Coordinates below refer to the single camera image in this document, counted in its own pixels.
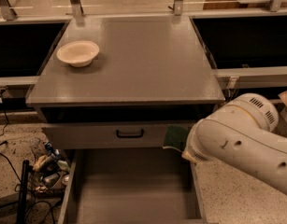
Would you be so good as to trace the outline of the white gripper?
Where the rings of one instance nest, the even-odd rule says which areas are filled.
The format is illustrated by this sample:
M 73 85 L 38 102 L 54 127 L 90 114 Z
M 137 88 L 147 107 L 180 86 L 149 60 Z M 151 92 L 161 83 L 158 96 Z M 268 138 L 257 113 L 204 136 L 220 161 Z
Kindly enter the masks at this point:
M 193 127 L 187 137 L 186 146 L 181 154 L 181 157 L 191 163 L 207 162 L 210 161 L 210 157 L 207 154 L 203 154 L 198 149 L 199 141 L 195 134 L 195 127 Z

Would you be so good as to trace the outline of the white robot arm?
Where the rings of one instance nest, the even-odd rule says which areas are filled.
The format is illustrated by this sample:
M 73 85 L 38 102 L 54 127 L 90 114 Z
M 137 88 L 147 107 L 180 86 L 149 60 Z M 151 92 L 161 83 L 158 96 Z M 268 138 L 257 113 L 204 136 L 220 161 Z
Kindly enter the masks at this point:
M 270 101 L 245 93 L 193 126 L 182 157 L 223 161 L 287 195 L 287 138 L 273 133 L 278 123 Z

